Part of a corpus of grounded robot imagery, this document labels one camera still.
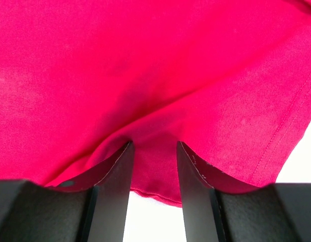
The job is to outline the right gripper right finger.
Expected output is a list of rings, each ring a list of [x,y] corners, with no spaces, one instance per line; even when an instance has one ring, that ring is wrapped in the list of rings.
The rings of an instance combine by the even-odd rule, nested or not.
[[[255,187],[177,144],[187,241],[311,241],[311,184]]]

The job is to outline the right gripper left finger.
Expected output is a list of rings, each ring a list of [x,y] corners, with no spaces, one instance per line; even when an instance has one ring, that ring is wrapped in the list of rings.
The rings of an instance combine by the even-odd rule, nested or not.
[[[58,186],[0,180],[0,241],[122,241],[134,145]]]

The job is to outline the red t-shirt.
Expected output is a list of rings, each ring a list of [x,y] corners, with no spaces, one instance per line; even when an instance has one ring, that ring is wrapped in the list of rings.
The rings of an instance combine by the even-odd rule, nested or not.
[[[176,144],[273,183],[311,121],[311,1],[0,1],[0,179],[56,186],[127,141],[181,204]]]

